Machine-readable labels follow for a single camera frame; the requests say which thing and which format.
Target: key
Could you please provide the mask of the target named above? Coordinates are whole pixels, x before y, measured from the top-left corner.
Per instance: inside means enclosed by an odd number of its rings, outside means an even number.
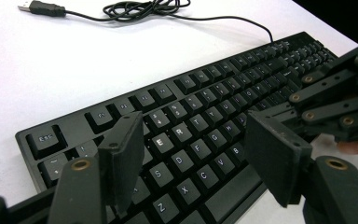
[[[144,112],[154,109],[158,106],[156,101],[148,91],[142,91],[131,97],[135,106]]]
[[[160,159],[174,149],[173,143],[168,138],[166,133],[157,135],[152,138],[151,142],[151,148],[155,151],[155,155],[158,155]]]
[[[148,176],[155,190],[160,190],[173,181],[173,175],[164,162],[160,162],[151,168],[148,172]]]
[[[135,188],[133,189],[133,194],[132,194],[133,204],[137,205],[143,202],[149,196],[150,196],[149,189],[147,188],[143,179],[140,176],[138,176],[138,180],[136,181],[136,185]]]
[[[132,103],[128,98],[122,98],[115,100],[110,106],[108,106],[110,110],[112,110],[113,114],[117,119],[121,118],[126,114],[130,114],[135,111]]]
[[[66,159],[65,154],[61,153],[40,163],[39,168],[48,188],[57,184],[57,181],[61,176],[62,168],[67,162],[68,160]]]
[[[185,108],[179,102],[165,107],[164,111],[174,124],[184,121],[189,116]]]
[[[159,105],[165,105],[176,99],[171,90],[165,84],[156,86],[150,91]]]
[[[197,85],[189,76],[182,76],[174,81],[183,94],[189,94],[197,90]]]
[[[189,146],[188,155],[191,159],[200,166],[212,156],[211,150],[206,146],[202,139],[199,139]]]
[[[57,125],[45,126],[26,136],[34,157],[42,159],[66,147],[66,143]]]
[[[194,182],[199,187],[202,194],[208,193],[219,182],[219,178],[209,165],[200,168],[194,176]]]
[[[94,157],[98,152],[97,145],[92,140],[75,147],[75,150],[78,157]]]
[[[205,119],[199,114],[189,119],[186,124],[188,129],[194,134],[195,137],[200,137],[209,128]]]
[[[172,125],[162,110],[157,110],[149,114],[146,116],[146,120],[154,133],[161,133]]]
[[[187,210],[188,207],[193,205],[201,196],[190,178],[186,179],[175,188],[175,195],[184,210]]]
[[[207,223],[221,223],[260,184],[254,168],[245,167],[201,207]]]
[[[183,147],[191,141],[193,135],[184,123],[180,123],[170,129],[170,136],[177,147]]]
[[[234,171],[235,165],[226,153],[217,156],[211,163],[212,169],[220,180],[226,179]]]
[[[171,156],[171,166],[177,176],[183,176],[194,166],[193,161],[187,156],[184,150],[180,150]]]
[[[155,217],[162,223],[169,223],[179,215],[179,209],[168,194],[157,199],[153,203],[153,208]]]
[[[94,108],[85,116],[94,133],[104,132],[112,128],[115,123],[105,106]]]
[[[217,130],[213,130],[204,137],[205,143],[208,144],[209,148],[213,153],[217,153],[223,149],[226,144],[226,138]]]
[[[206,224],[198,211],[194,211],[186,217],[180,224]]]

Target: white table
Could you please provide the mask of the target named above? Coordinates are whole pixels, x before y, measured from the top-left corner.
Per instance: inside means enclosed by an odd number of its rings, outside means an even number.
[[[101,17],[116,1],[46,2]],[[98,23],[36,16],[19,3],[0,0],[0,195],[9,206],[36,194],[16,132],[269,42],[243,21]],[[357,46],[290,0],[197,0],[179,14],[242,16],[275,39],[306,31],[338,56]],[[239,223],[303,223],[301,209],[266,193]]]

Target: usb connector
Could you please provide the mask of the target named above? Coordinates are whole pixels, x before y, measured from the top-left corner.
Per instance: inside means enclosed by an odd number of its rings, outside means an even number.
[[[19,5],[19,10],[50,17],[65,17],[66,15],[65,7],[32,0],[25,0]]]

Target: black keyboard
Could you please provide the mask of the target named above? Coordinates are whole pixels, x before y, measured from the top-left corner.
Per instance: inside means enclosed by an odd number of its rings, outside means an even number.
[[[127,214],[113,223],[233,223],[266,190],[243,154],[246,111],[285,102],[336,56],[306,33],[210,63],[18,132],[38,191],[91,157],[116,121],[144,113],[145,159]]]

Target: cable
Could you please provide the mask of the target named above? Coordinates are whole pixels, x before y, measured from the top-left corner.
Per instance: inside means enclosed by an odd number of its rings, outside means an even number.
[[[268,33],[269,41],[271,43],[273,42],[272,33],[267,27],[242,17],[220,16],[210,18],[190,18],[176,15],[175,13],[179,10],[179,8],[190,6],[190,0],[186,1],[187,3],[183,5],[181,5],[180,0],[153,0],[144,3],[131,1],[119,2],[103,8],[103,13],[106,14],[108,18],[94,18],[78,12],[66,10],[65,7],[39,1],[25,2],[19,6],[19,9],[23,11],[29,11],[33,14],[46,15],[50,17],[65,17],[66,14],[71,14],[92,21],[135,22],[152,14],[159,16],[170,16],[187,21],[240,20],[249,22],[262,28]]]

